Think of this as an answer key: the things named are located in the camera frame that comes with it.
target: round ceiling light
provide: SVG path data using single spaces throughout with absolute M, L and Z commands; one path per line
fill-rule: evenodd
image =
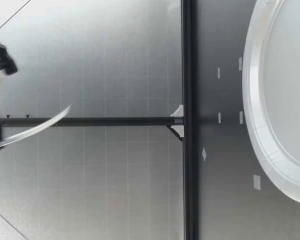
M 257 0 L 245 43 L 242 91 L 263 170 L 300 202 L 300 0 Z

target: white tape piece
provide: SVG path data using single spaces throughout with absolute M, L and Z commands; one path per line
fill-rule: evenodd
M 218 123 L 221 124 L 221 112 L 218 113 Z
M 253 188 L 261 191 L 261 177 L 258 175 L 253 175 Z
M 206 161 L 206 159 L 207 159 L 207 152 L 206 152 L 205 148 L 202 149 L 202 158 L 203 158 L 203 161 Z
M 218 67 L 218 69 L 217 69 L 217 75 L 218 75 L 218 79 L 220 79 L 221 78 L 221 69 L 220 69 L 220 67 Z
M 239 121 L 240 121 L 240 124 L 244 124 L 244 112 L 243 111 L 239 112 Z
M 239 58 L 239 71 L 242 71 L 242 57 Z

